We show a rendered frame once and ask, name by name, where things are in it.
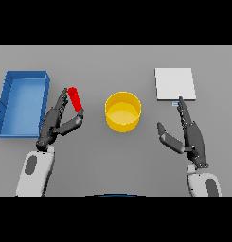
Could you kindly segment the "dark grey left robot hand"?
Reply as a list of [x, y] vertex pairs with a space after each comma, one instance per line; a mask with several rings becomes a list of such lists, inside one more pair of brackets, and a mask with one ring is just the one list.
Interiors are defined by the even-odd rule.
[[65, 136], [66, 134], [78, 129], [83, 120], [84, 109], [82, 108], [77, 115], [71, 120], [61, 123], [65, 107], [70, 100], [68, 89], [64, 88], [60, 94], [57, 103], [51, 107], [45, 116], [45, 120], [40, 129], [40, 135], [36, 142], [38, 151], [47, 152], [48, 146], [55, 143], [57, 136]]

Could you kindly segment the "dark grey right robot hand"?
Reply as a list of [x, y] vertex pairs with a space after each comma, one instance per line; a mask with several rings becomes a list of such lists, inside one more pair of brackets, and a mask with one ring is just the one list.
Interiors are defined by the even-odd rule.
[[186, 153], [187, 158], [198, 169], [208, 168], [203, 135], [196, 122], [191, 120], [187, 105], [181, 96], [179, 97], [177, 110], [181, 118], [184, 143], [167, 133], [163, 124], [158, 122], [157, 129], [160, 142], [178, 154]]

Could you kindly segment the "red beaker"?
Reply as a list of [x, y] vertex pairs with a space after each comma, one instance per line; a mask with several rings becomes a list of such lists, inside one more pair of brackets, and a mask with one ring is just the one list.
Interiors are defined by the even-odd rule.
[[70, 97], [70, 100], [72, 102], [72, 105], [73, 105], [75, 111], [79, 112], [82, 109], [82, 105], [80, 102], [80, 97], [79, 97], [77, 88], [70, 87], [67, 92], [68, 92], [68, 95]]

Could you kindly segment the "pale square measuring scale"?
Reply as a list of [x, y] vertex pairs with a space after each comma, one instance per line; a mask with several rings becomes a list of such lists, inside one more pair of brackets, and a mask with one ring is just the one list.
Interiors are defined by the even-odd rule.
[[158, 101], [195, 101], [192, 70], [190, 68], [155, 68], [155, 88]]

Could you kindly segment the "yellow bowl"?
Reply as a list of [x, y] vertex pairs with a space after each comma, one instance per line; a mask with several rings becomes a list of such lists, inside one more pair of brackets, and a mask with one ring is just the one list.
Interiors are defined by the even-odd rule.
[[138, 97], [129, 92], [116, 92], [107, 98], [104, 115], [110, 129], [124, 133], [136, 128], [142, 112]]

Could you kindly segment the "blue tray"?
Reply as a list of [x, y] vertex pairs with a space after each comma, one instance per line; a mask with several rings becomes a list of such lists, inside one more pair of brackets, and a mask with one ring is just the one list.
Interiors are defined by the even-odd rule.
[[50, 77], [46, 71], [7, 71], [0, 95], [0, 138], [38, 138]]

